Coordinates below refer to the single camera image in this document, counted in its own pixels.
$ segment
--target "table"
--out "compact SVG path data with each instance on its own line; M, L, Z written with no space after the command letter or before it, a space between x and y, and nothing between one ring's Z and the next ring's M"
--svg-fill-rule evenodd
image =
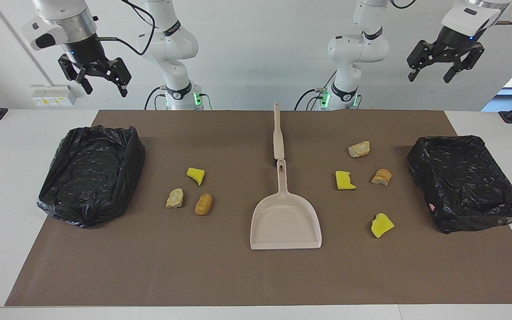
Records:
M91 125L96 111L9 111L0 121L0 319L159 318L332 318L332 319L506 319L512 305L352 305L286 307L2 308L45 215L34 203L61 138ZM496 113L447 112L457 134L481 136L512 182L512 125ZM18 219L16 213L22 214Z

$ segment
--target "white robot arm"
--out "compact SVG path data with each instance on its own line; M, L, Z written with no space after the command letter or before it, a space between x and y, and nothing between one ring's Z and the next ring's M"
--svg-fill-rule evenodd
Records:
M92 16L84 0L33 0L38 17L22 27L27 43L34 50L61 45L65 51L59 65L66 78L92 93L86 76L102 77L114 83L122 97L132 76L118 57L108 60L96 35L97 16Z
M382 34L387 4L388 0L359 0L353 21L361 27L361 35L340 35L329 42L328 52L337 65L337 75L320 110L349 107L361 79L361 69L355 63L382 61L388 54L390 45Z
M146 59L157 63L165 80L167 106L172 110L202 109L198 94L201 88L195 85L187 69L178 60L191 59L199 52L195 36L187 31L177 19L172 0L144 0L147 11L154 17L154 32ZM148 40L145 35L138 38L138 47L144 48Z
M414 81L421 69L437 62L453 63L444 75L446 83L458 72L472 69L485 52L483 45L477 41L487 28L497 23L511 2L456 0L441 21L443 28L435 42L420 40L408 56L407 62L412 69L408 79Z

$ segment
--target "dustpan handle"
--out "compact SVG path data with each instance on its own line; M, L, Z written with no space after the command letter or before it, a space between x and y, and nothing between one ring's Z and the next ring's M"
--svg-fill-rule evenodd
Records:
M274 103L274 129L281 131L282 126L280 125L280 104Z
M280 159L277 162L278 168L278 193L279 194L287 194L288 193L288 179L286 176L286 160Z

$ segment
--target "black garbage bag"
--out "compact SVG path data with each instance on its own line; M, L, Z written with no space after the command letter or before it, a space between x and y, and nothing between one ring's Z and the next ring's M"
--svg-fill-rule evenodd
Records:
M408 161L443 233L512 223L512 185L479 136L419 138Z
M110 221L128 208L144 159L134 128L70 130L59 144L37 205L80 228Z

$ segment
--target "yellow sponge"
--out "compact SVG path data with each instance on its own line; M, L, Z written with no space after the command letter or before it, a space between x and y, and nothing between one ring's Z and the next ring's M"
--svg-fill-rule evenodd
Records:
M355 190L357 188L351 184L351 172L335 172L335 179L339 190Z
M376 219L372 221L370 231L376 238L380 238L386 231L394 228L394 223L384 213L378 213Z
M189 168L187 170L187 175L197 181L197 184L200 186L203 182L203 178L205 177L205 170Z

